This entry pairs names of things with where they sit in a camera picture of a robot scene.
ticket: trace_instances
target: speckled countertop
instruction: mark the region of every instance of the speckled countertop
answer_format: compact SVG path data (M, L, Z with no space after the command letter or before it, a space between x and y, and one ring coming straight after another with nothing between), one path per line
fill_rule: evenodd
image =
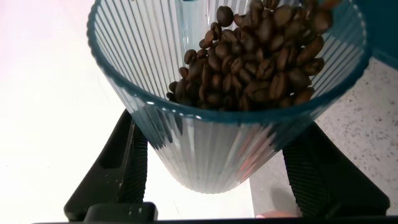
M398 215L398 71L372 58L354 88L317 123L390 198L387 214ZM250 182L254 213L271 209L295 212L281 153L261 167Z

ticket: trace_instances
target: white surface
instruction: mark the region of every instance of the white surface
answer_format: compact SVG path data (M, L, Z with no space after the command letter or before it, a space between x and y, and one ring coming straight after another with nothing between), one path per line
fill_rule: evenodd
M64 204L124 109L87 45L92 2L0 1L1 223L66 221ZM253 217L249 182L196 194L157 159L150 151L146 198L159 218Z

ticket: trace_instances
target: coffee bean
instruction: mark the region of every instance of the coffee bean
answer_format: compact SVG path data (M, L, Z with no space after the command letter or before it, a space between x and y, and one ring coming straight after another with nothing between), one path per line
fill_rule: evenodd
M181 79L178 83L177 86L175 87L175 99L177 102L180 102L182 99L186 97L186 86L188 84L188 81Z
M189 72L187 80L199 79L203 70L205 59L194 60L189 64Z
M188 69L185 67L181 67L178 72L180 73L181 77L184 79L188 78Z
M289 52L289 59L287 60L287 65L293 67L296 64L297 57L299 56L299 49L296 46L292 46Z
M275 33L276 29L272 18L265 19L260 23L258 36L262 44L268 43L272 40Z
M212 31L212 30L207 31L206 35L205 35L205 42L206 43L209 43L209 42L213 43L213 40L214 40L214 31Z
M207 97L207 102L211 106L219 107L223 104L223 96L220 93L210 93Z
M228 93L232 90L232 74L230 73L224 78L223 90L224 93Z
M249 98L246 94L244 94L241 99L239 100L239 110L240 111L250 111L251 105Z
M269 98L270 99L281 99L287 94L287 79L284 73L278 73L272 79L269 87Z
M260 63L264 60L264 50L262 47L259 47L256 52L256 60Z
M214 22L211 24L210 29L213 31L213 39L219 40L222 33L221 26L217 22Z
M296 39L305 30L302 21L292 21L285 29L285 40Z
M169 99L171 102L175 102L175 95L174 93L166 93L167 99Z
M211 56L216 56L216 49L215 48L210 48L208 51L207 51L207 55L209 55L209 57L211 57Z
M244 65L245 69L251 74L255 75L257 72L258 65L254 62L248 62Z
M214 71L216 72L221 71L221 61L218 59L218 57L209 56L208 63Z
M231 53L227 44L221 44L216 47L216 55L219 59L224 60Z
M318 36L304 48L304 50L298 55L297 57L297 65L302 65L305 62L308 62L312 59L315 58L319 54L319 52L322 50L324 41L322 36Z
M242 22L243 22L243 16L240 16L240 15L238 15L238 14L235 14L235 16L234 16L234 22L235 22L235 24L238 26L238 27L241 27L241 25L242 25Z
M231 50L232 50L232 54L235 54L235 55L241 55L244 51L242 45L238 41L235 41L232 43Z
M210 90L209 85L201 85L199 87L199 99L202 100L203 102L206 101L209 90Z
M200 49L197 53L198 59L205 58L207 56L207 50L206 49Z
M259 90L256 90L253 94L252 94L252 101L256 102L256 103L264 103L270 100L269 98L269 89L268 88L262 88Z
M331 10L321 9L315 13L312 20L312 27L317 34L324 34L332 25L333 15Z
M201 82L204 85L211 83L211 67L208 63L204 64L203 71L201 73Z
M199 47L200 47L201 49L207 49L207 48L211 47L212 44L213 44L212 41L206 42L206 40L203 39L203 40L201 40L201 41L199 42Z
M172 83L169 84L169 90L170 90L172 93L175 93L175 87L177 87L177 83L178 83L178 82L172 82Z
M295 95L294 105L300 105L311 100L311 96L314 94L315 90L313 88L306 88L299 94Z
M211 79L211 87L214 90L221 90L223 87L223 78L220 74L214 74L213 78Z
M289 108L293 105L293 99L288 96L279 101L279 108Z
M295 9L291 6L283 5L281 7L278 7L274 11L274 20L276 27L281 28L286 26L289 23L289 21L293 18L294 14L295 14Z
M223 30L223 34L222 34L222 39L226 40L227 42L235 42L237 41L237 38L235 37L235 34L232 30L230 29L225 29Z
M284 36L282 35L275 35L274 38L272 38L272 41L269 45L269 50L274 52L276 50L279 50L284 44Z
M217 9L216 16L218 24L221 25L222 27L229 27L234 19L234 14L231 8L228 6L220 6Z
M268 18L273 19L272 12L268 9L263 10L261 13L262 20L266 20Z
M238 74L240 69L244 66L243 59L241 57L235 59L231 64L231 73L233 75Z
M187 50L187 51L185 52L185 55L184 55L184 62L185 62L187 65L189 65L189 63L190 63L192 60L195 60L196 57L197 57L197 52L196 52L196 50L193 50L193 49Z
M224 58L222 68L221 68L224 75L229 73L233 62L234 62L233 55L229 55L226 58Z
M260 0L252 0L249 4L251 10L263 10L264 4Z
M298 93L311 85L311 79L299 68L294 68L287 72L287 78L289 80L289 86L294 93Z
M278 71L283 72L285 70L287 60L289 59L289 53L290 49L287 47L284 47L282 50L280 50L278 59L276 61L276 67Z
M240 69L239 71L239 78L244 82L244 83L249 83L252 80L251 74L249 71L247 71L245 68Z
M241 43L247 52L252 53L255 52L259 46L258 40L253 36L249 36L247 39L241 40Z
M260 80L268 80L272 78L275 70L275 62L270 59L263 60L257 69L256 78Z
M279 0L263 0L264 6L270 10L275 10L279 4Z
M315 58L312 61L307 62L303 66L303 71L308 76L318 75L322 71L324 66L325 61L323 60L323 58Z

